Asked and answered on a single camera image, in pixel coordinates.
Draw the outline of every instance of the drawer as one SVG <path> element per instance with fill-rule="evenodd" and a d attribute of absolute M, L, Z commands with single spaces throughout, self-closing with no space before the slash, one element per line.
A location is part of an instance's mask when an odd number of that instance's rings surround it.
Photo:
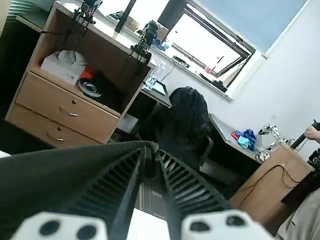
<path fill-rule="evenodd" d="M 28 72 L 15 101 L 48 119 L 104 143 L 118 117 Z"/>
<path fill-rule="evenodd" d="M 17 104 L 14 105 L 8 121 L 57 148 L 99 144 Z"/>

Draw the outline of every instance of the red object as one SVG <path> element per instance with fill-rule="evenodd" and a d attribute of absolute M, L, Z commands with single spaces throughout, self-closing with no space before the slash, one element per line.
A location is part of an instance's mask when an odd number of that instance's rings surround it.
<path fill-rule="evenodd" d="M 209 67 L 206 67 L 206 68 L 205 68 L 205 72 L 209 74 L 209 73 L 212 72 L 212 69 L 210 69 Z"/>
<path fill-rule="evenodd" d="M 90 67 L 86 67 L 82 72 L 80 79 L 92 79 L 94 77 L 95 70 Z"/>
<path fill-rule="evenodd" d="M 231 136 L 238 141 L 239 137 L 236 135 L 235 131 L 231 133 Z"/>

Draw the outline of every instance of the water bottle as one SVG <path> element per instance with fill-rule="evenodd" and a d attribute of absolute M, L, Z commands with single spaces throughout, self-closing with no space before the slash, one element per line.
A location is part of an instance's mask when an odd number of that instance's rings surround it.
<path fill-rule="evenodd" d="M 149 78 L 145 81 L 144 88 L 151 91 L 158 80 L 161 80 L 160 77 L 165 71 L 165 63 L 161 62 L 157 65 L 156 69 L 151 73 Z"/>

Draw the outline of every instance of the wooden cabinet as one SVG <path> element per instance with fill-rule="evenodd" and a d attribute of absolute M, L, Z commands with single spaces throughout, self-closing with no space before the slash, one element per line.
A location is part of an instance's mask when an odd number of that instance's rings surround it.
<path fill-rule="evenodd" d="M 155 62 L 132 52 L 130 42 L 102 22 L 84 26 L 74 22 L 74 9 L 55 2 L 43 33 L 34 48 L 5 119 L 19 128 L 56 146 L 107 143 L 137 97 L 143 82 L 155 69 Z M 73 32 L 65 40 L 69 26 Z M 91 98 L 53 73 L 41 69 L 43 60 L 61 50 L 75 50 L 88 67 L 104 75 L 103 99 Z"/>
<path fill-rule="evenodd" d="M 14 105 L 9 122 L 57 148 L 99 144 L 18 104 Z"/>
<path fill-rule="evenodd" d="M 100 143 L 106 141 L 118 120 L 32 72 L 27 73 L 15 102 Z"/>

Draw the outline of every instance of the person's hand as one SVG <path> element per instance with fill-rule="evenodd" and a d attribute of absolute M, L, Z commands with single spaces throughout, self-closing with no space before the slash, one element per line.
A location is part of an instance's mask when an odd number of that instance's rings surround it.
<path fill-rule="evenodd" d="M 320 141 L 320 131 L 315 129 L 313 126 L 310 126 L 305 130 L 304 136 L 310 140 Z"/>

